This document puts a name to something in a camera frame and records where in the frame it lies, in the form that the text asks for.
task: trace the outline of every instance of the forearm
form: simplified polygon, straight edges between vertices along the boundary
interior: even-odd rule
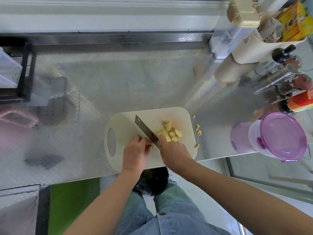
[[[132,172],[121,172],[116,180],[79,215],[64,235],[114,234],[138,179],[138,175]]]
[[[191,163],[182,175],[204,190],[253,234],[311,234],[313,218],[294,206],[234,178]]]

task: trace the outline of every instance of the kitchen knife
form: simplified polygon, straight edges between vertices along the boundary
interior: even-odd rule
[[[154,145],[160,149],[161,145],[159,143],[158,137],[145,125],[145,123],[136,115],[135,123],[138,127],[147,135],[147,137],[154,143]]]

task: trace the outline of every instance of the kitchen counter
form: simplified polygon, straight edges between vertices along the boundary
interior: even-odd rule
[[[211,34],[29,35],[37,52],[35,80],[49,87],[45,104],[14,105],[39,123],[18,145],[0,149],[0,189],[116,174],[104,131],[113,115],[126,111],[184,107],[202,130],[201,137],[195,132],[196,161],[236,155],[231,128],[251,121],[261,103],[237,87],[251,65],[231,56],[215,78],[195,78],[194,64],[205,59]]]

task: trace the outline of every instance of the purple lid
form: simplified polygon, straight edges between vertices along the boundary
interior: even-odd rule
[[[295,161],[307,150],[306,134],[301,125],[285,113],[274,112],[261,116],[260,136],[274,156],[283,161]]]

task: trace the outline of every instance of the white cutting board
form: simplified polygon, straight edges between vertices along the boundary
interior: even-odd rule
[[[148,126],[154,134],[164,130],[163,122],[171,121],[172,127],[182,132],[182,137],[178,138],[178,142],[184,144],[192,158],[197,155],[197,149],[194,148],[196,140],[194,137],[194,127],[191,124],[190,115],[187,110],[182,107],[171,107],[155,110],[140,110],[123,112],[113,116],[105,130],[104,148],[105,153],[111,166],[117,170],[122,170],[123,150],[128,144],[131,137],[136,134],[147,137],[143,131],[135,124],[135,116],[138,117]],[[116,151],[114,157],[111,157],[108,150],[108,132],[114,130],[116,137]],[[152,150],[149,154],[145,169],[165,166],[160,150],[152,144]]]

